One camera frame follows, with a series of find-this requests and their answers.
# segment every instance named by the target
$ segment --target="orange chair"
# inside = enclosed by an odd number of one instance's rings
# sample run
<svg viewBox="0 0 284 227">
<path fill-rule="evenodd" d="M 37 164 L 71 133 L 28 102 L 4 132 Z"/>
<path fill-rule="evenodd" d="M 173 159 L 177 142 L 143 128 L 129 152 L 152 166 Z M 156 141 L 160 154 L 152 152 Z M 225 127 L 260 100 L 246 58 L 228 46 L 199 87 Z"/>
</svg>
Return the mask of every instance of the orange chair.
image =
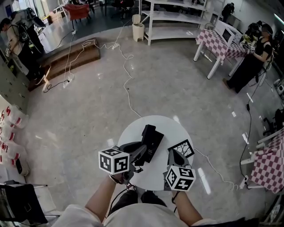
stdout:
<svg viewBox="0 0 284 227">
<path fill-rule="evenodd" d="M 74 4 L 66 4 L 63 6 L 63 10 L 67 13 L 67 16 L 72 21 L 72 26 L 74 29 L 73 20 L 78 20 L 82 18 L 88 18 L 90 7 L 88 4 L 84 5 L 74 5 Z"/>
</svg>

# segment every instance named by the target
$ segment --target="trash can lid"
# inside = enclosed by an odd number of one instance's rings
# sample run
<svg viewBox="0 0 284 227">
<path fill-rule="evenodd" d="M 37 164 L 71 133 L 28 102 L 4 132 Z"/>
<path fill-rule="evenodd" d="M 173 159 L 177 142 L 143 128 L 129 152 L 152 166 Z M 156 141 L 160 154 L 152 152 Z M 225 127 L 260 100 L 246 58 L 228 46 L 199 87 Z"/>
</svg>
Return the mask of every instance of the trash can lid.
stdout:
<svg viewBox="0 0 284 227">
<path fill-rule="evenodd" d="M 140 14 L 134 14 L 132 16 L 132 22 L 133 24 L 137 24 L 137 23 L 140 23 L 141 21 L 141 15 Z"/>
</svg>

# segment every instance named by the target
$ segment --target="red and white checkered tablecloth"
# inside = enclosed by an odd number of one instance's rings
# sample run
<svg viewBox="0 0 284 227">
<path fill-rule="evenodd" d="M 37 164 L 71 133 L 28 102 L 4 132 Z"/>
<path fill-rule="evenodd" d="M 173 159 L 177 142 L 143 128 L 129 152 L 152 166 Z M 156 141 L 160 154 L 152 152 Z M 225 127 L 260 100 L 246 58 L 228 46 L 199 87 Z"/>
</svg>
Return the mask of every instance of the red and white checkered tablecloth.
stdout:
<svg viewBox="0 0 284 227">
<path fill-rule="evenodd" d="M 221 56 L 221 64 L 223 65 L 225 58 L 245 57 L 246 50 L 232 42 L 228 47 L 223 39 L 213 30 L 203 29 L 196 38 L 196 43 L 204 42 L 206 47 L 217 56 Z"/>
<path fill-rule="evenodd" d="M 284 128 L 262 151 L 253 154 L 254 167 L 250 180 L 266 189 L 279 192 L 284 187 Z"/>
</svg>

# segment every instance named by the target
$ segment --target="wooden step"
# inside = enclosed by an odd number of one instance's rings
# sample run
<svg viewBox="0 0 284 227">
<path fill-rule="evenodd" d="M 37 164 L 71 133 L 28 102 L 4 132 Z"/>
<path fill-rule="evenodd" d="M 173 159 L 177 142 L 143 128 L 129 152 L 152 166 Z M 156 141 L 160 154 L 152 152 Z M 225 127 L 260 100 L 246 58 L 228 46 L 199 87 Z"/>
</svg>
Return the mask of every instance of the wooden step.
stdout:
<svg viewBox="0 0 284 227">
<path fill-rule="evenodd" d="M 71 46 L 71 51 L 69 54 L 69 61 L 66 67 L 66 76 L 69 75 L 69 65 L 70 62 L 75 60 L 78 54 L 83 50 L 82 47 L 83 42 L 78 43 L 74 46 Z M 61 74 L 64 74 L 65 72 L 65 66 L 68 59 L 68 53 L 69 53 L 69 47 L 60 51 L 58 54 L 55 54 L 53 56 L 50 56 L 49 58 L 46 58 L 42 63 L 41 67 L 44 68 L 45 73 L 48 71 L 48 69 L 51 67 L 50 72 L 47 76 L 48 80 L 51 80 Z M 100 59 L 100 52 L 99 49 L 94 45 L 94 42 L 92 42 L 89 46 L 84 48 L 84 51 L 79 55 L 79 57 L 71 64 L 71 70 L 75 69 L 79 66 L 82 66 L 84 64 L 90 63 L 92 61 Z M 32 80 L 29 85 L 29 91 L 34 90 L 38 86 L 44 84 L 44 81 L 42 81 L 39 85 L 36 85 L 37 81 Z"/>
</svg>

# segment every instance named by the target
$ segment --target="microwave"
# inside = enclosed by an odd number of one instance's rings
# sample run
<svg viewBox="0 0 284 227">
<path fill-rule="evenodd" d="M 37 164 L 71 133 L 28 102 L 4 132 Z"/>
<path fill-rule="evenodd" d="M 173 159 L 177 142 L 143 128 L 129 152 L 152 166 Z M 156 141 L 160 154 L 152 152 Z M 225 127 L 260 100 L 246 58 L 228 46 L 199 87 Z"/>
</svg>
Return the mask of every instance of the microwave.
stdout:
<svg viewBox="0 0 284 227">
<path fill-rule="evenodd" d="M 242 34 L 236 28 L 220 20 L 217 21 L 214 30 L 221 36 L 228 47 L 232 42 L 239 44 L 240 39 L 242 38 Z"/>
</svg>

